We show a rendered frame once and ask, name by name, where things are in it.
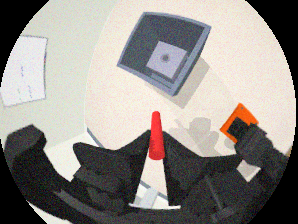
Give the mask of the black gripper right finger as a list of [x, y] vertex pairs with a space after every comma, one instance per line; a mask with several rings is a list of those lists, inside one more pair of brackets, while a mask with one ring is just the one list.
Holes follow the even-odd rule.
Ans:
[[194, 188], [202, 177], [220, 171], [237, 169], [242, 163], [243, 155], [202, 157], [178, 143], [178, 140], [162, 131], [164, 139], [164, 173], [166, 181], [166, 196], [169, 206], [180, 206], [181, 198]]

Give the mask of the red peg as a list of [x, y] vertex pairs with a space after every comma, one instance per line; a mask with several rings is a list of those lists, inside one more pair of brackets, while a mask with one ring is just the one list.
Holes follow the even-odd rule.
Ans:
[[152, 137], [150, 137], [149, 159], [162, 160], [164, 159], [164, 139], [162, 139], [162, 129], [160, 112], [153, 113], [152, 119]]

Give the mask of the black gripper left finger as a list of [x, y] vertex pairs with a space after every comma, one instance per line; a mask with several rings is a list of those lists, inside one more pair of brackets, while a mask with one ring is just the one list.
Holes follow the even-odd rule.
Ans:
[[146, 157], [148, 157], [150, 137], [152, 137], [152, 129], [146, 129], [136, 140], [130, 141], [117, 151], [93, 147], [93, 145], [78, 141], [72, 145], [73, 153], [77, 157], [78, 164], [124, 180], [128, 202], [133, 204], [136, 200]]

